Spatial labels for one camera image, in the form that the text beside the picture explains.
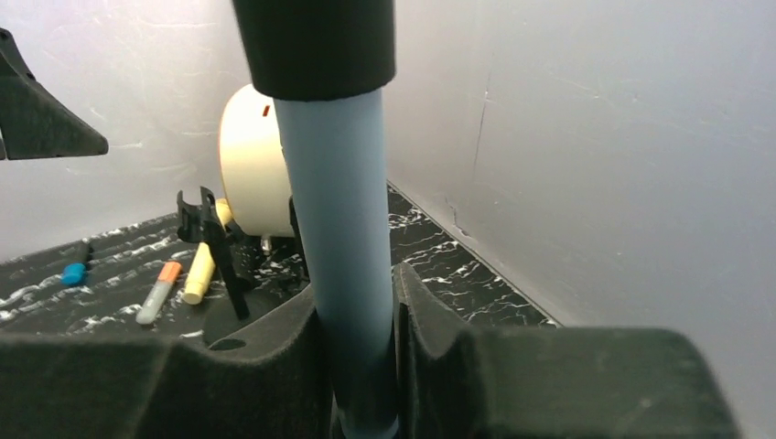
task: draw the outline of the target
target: gray wall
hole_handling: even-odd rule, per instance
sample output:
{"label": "gray wall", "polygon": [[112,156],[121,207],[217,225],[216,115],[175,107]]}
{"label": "gray wall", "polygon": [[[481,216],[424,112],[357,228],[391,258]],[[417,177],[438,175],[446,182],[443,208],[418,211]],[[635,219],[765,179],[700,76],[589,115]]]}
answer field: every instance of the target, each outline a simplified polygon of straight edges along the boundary
{"label": "gray wall", "polygon": [[107,156],[0,162],[0,261],[173,212],[220,190],[217,132],[250,81],[227,1],[4,0],[0,27]]}
{"label": "gray wall", "polygon": [[390,179],[561,323],[691,336],[776,437],[776,3],[397,17]]}

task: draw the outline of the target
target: blue marker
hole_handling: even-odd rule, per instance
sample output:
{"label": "blue marker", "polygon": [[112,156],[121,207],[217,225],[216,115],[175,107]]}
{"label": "blue marker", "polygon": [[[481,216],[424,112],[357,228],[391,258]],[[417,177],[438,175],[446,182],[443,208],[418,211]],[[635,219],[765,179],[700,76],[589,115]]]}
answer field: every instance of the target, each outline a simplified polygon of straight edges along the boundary
{"label": "blue marker", "polygon": [[81,241],[75,252],[75,262],[65,267],[62,271],[62,283],[67,286],[75,286],[83,282],[86,278],[86,264],[89,262],[89,255],[92,247],[87,241]]}

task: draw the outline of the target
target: marker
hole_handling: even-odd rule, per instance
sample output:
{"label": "marker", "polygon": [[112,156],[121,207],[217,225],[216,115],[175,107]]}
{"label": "marker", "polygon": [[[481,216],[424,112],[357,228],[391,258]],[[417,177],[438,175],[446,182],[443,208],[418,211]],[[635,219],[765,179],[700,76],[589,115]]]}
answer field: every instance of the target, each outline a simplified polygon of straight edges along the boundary
{"label": "marker", "polygon": [[165,304],[167,295],[172,290],[179,273],[179,262],[168,262],[165,264],[159,277],[156,278],[154,287],[151,288],[151,293],[148,293],[148,297],[143,302],[143,307],[137,313],[137,318],[135,319],[137,323],[140,325],[151,325],[154,323],[156,315],[159,314],[159,310]]}
{"label": "marker", "polygon": [[67,286],[75,286],[83,282],[86,278],[86,264],[89,262],[89,254],[92,247],[87,241],[78,243],[75,252],[75,262],[71,263],[62,270],[62,283]]}

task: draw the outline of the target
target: black marble tabletop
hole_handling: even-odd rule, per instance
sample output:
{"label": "black marble tabletop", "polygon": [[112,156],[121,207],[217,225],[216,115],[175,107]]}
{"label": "black marble tabletop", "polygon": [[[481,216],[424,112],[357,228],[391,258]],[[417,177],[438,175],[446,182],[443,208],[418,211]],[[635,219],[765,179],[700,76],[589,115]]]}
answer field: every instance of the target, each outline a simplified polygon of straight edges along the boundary
{"label": "black marble tabletop", "polygon": [[[472,324],[554,326],[552,319],[514,291],[500,276],[475,259],[421,210],[389,189],[393,263],[412,264],[424,283],[445,304]],[[150,331],[199,341],[208,307],[228,300],[214,280],[200,305],[183,302],[186,268],[196,247],[176,237],[174,215],[108,231],[90,238],[93,248],[83,286],[61,283],[62,269],[72,262],[76,245],[68,244],[0,264],[0,332],[65,336]],[[156,277],[167,261],[184,271],[156,323],[135,322]],[[291,277],[300,259],[290,242],[275,246],[255,273],[260,285],[252,294],[295,293],[277,286]]]}

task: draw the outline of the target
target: yellow highlighter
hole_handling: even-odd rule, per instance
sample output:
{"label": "yellow highlighter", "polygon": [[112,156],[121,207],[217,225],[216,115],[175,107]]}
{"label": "yellow highlighter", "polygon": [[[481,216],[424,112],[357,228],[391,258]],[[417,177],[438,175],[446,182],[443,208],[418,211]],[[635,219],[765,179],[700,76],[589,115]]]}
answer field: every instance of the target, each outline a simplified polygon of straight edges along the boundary
{"label": "yellow highlighter", "polygon": [[[221,225],[232,220],[232,211],[229,209],[229,203],[225,198],[216,200],[216,214],[219,217]],[[189,275],[186,277],[186,283],[183,287],[183,301],[189,305],[196,305],[202,301],[202,297],[208,292],[210,278],[216,265],[210,256],[210,247],[201,242],[197,248],[197,254],[194,255],[194,261],[191,263]]]}

